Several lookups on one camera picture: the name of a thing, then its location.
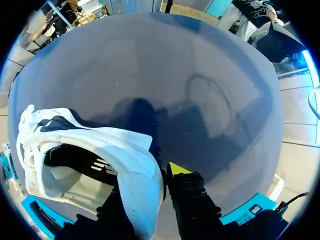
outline floor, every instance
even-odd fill
[[[189,7],[173,5],[171,13],[200,19],[216,25],[218,19],[204,12]],[[309,75],[292,76],[279,80],[284,106],[284,133],[276,174],[284,179],[285,185],[277,199],[287,202],[296,195],[308,192],[318,173],[320,147],[315,144],[317,120],[310,112],[307,96],[313,88]],[[0,108],[0,143],[8,141],[7,108]],[[270,192],[276,184],[270,186]],[[21,200],[17,194],[11,192],[17,204]],[[301,209],[305,198],[293,202],[284,218],[291,221]]]

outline person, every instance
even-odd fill
[[[46,29],[46,26],[47,24],[43,25],[35,34],[31,34],[27,32],[29,24],[25,25],[25,27],[22,30],[22,33],[18,37],[18,45],[21,46],[23,49],[27,49],[31,42],[37,40],[42,35],[42,32]]]
[[[235,35],[247,42],[255,31],[270,21],[284,25],[278,19],[275,7],[275,3],[271,1],[233,0],[217,26],[228,31],[239,20],[240,26]]]

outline black cable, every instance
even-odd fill
[[[310,195],[310,192],[305,192],[305,193],[301,193],[298,196],[295,196],[294,198],[292,198],[290,201],[288,201],[287,203],[283,204],[282,206],[279,206],[276,208],[276,210],[274,210],[276,213],[279,213],[282,209],[286,208],[287,206],[289,206],[289,204],[291,204],[292,202],[294,202],[295,200],[297,200],[298,198],[304,197],[304,196],[308,196]]]

